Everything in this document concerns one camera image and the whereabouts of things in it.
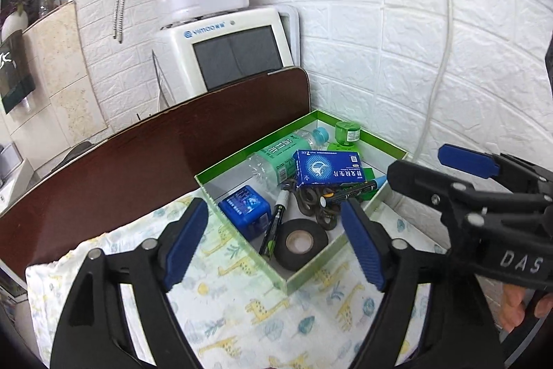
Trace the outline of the person's right hand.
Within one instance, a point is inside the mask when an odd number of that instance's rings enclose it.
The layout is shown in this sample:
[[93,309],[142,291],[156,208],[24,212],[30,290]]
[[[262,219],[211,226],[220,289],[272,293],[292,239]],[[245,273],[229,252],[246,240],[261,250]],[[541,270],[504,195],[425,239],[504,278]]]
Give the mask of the person's right hand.
[[[499,325],[510,333],[516,327],[520,326],[525,319],[528,307],[524,303],[526,290],[524,287],[504,284],[503,296],[500,302]],[[534,308],[534,316],[538,319],[546,317],[553,306],[553,297],[551,293],[541,298]]]

